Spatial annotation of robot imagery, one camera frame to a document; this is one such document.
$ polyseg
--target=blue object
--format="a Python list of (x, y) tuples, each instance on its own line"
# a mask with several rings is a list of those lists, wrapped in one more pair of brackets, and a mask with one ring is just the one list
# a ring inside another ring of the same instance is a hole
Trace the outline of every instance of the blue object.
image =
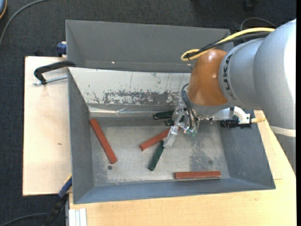
[(68, 181), (65, 183), (65, 185), (62, 187), (62, 189), (60, 190), (60, 192), (58, 193), (58, 196), (60, 198), (63, 198), (64, 195), (66, 194), (66, 192), (68, 191), (68, 189), (72, 186), (72, 177), (70, 177), (68, 179)]
[(57, 50), (57, 52), (59, 52), (60, 54), (66, 55), (66, 54), (67, 54), (67, 44), (59, 43), (59, 44), (56, 46), (56, 50)]
[(5, 12), (6, 0), (0, 0), (0, 18)]

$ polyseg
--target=chair wheel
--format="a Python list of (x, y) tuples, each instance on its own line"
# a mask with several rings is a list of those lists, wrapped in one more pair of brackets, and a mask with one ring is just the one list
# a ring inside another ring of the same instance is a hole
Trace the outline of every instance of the chair wheel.
[(245, 12), (251, 12), (254, 10), (255, 4), (252, 3), (250, 0), (246, 0), (244, 2), (244, 11)]

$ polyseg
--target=gray bin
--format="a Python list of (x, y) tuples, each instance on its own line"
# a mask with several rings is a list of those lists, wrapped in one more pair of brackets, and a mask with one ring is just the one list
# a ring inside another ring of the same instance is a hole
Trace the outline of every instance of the gray bin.
[[(147, 166), (157, 145), (139, 149), (142, 142), (167, 129), (152, 114), (174, 109), (181, 86), (189, 80), (191, 66), (180, 61), (181, 54), (229, 31), (84, 21), (67, 21), (66, 28), (68, 60), (84, 68), (68, 72), (74, 203), (275, 188), (256, 125), (225, 129), (218, 122), (201, 122), (195, 137), (179, 133), (154, 171)], [(102, 83), (107, 76), (109, 82)], [(135, 84), (133, 78), (139, 77), (143, 79)], [(108, 91), (118, 99), (106, 100)], [(120, 91), (134, 99), (122, 100)], [(142, 93), (148, 99), (135, 100)], [(116, 154), (113, 165), (89, 125), (92, 118), (98, 120)], [(221, 179), (173, 179), (174, 172), (207, 170), (221, 171)]]

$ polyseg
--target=black clamp handle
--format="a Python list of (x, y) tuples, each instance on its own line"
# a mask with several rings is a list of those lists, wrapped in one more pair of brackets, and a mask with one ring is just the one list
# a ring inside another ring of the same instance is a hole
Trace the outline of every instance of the black clamp handle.
[(42, 73), (46, 73), (49, 71), (53, 71), (53, 70), (57, 70), (57, 69), (61, 69), (64, 67), (75, 67), (75, 63), (73, 63), (72, 61), (68, 61), (68, 60), (64, 60), (61, 62), (57, 62), (54, 64), (50, 64), (50, 65), (46, 65), (46, 66), (42, 66), (39, 68), (36, 68), (36, 70), (34, 71), (34, 76), (37, 77), (37, 79), (39, 81), (41, 81), (42, 85), (46, 85), (47, 81), (44, 78), (44, 76), (42, 75)]

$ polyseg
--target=wooden table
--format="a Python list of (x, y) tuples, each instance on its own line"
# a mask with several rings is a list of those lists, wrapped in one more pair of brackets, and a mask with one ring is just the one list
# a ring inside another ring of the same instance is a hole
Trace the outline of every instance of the wooden table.
[[(71, 172), (67, 80), (32, 85), (37, 81), (33, 76), (36, 67), (62, 59), (25, 60), (24, 195), (55, 194)], [(50, 72), (46, 77), (64, 73)], [(263, 116), (262, 111), (255, 114)], [(295, 174), (268, 123), (260, 122), (258, 127), (275, 190), (91, 204), (73, 204), (70, 193), (69, 207), (86, 208), (88, 226), (296, 225)]]

